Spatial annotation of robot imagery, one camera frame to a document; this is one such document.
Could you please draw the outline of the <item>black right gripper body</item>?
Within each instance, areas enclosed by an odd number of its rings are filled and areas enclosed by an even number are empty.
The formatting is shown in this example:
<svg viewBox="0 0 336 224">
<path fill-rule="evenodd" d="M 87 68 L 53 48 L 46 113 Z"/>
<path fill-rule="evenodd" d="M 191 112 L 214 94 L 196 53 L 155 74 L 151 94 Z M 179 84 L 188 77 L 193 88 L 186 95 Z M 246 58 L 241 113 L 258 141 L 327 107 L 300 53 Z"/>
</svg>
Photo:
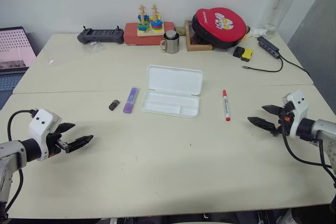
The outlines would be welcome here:
<svg viewBox="0 0 336 224">
<path fill-rule="evenodd" d="M 292 102 L 287 102 L 283 108 L 280 108 L 279 124 L 281 125 L 281 130 L 285 131 L 285 135 L 289 136 L 290 129 L 294 121 L 294 104 Z"/>
</svg>

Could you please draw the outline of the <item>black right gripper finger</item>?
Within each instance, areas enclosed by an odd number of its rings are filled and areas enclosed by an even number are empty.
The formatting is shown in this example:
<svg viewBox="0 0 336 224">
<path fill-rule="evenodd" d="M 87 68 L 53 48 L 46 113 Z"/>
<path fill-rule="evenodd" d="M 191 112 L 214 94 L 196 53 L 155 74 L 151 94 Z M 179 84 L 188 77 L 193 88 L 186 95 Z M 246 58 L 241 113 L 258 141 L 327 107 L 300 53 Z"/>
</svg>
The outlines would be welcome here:
<svg viewBox="0 0 336 224">
<path fill-rule="evenodd" d="M 249 116 L 247 119 L 254 126 L 270 132 L 273 136 L 279 135 L 279 130 L 275 127 L 275 125 L 271 122 L 266 121 L 265 119 L 256 116 Z"/>
<path fill-rule="evenodd" d="M 276 105 L 263 105 L 262 108 L 270 114 L 281 116 L 282 112 L 284 111 L 283 107 L 276 106 Z"/>
</svg>

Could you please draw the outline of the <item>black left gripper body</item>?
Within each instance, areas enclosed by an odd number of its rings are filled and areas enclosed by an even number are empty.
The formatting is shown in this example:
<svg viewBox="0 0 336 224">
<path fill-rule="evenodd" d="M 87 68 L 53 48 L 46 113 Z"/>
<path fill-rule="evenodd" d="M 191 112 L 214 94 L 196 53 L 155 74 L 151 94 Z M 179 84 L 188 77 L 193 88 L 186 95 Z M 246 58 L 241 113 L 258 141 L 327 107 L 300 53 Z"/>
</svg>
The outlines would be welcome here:
<svg viewBox="0 0 336 224">
<path fill-rule="evenodd" d="M 70 153 L 70 147 L 67 143 L 61 140 L 62 135 L 60 133 L 50 133 L 46 137 L 46 144 L 48 148 L 48 157 L 59 154 L 62 150 L 66 153 Z"/>
</svg>

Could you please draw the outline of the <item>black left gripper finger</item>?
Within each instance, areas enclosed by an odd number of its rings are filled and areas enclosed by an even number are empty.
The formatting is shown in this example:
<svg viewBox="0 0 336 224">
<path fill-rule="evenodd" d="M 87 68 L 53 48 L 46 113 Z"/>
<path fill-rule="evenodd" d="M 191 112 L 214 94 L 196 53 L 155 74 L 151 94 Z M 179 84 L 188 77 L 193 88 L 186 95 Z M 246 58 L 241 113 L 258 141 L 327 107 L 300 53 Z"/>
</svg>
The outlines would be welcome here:
<svg viewBox="0 0 336 224">
<path fill-rule="evenodd" d="M 71 153 L 87 145 L 93 139 L 93 135 L 82 136 L 71 143 L 67 143 L 66 153 Z"/>
<path fill-rule="evenodd" d="M 75 124 L 73 123 L 60 123 L 58 127 L 56 128 L 56 133 L 61 134 L 61 133 L 67 132 L 74 126 Z"/>
</svg>

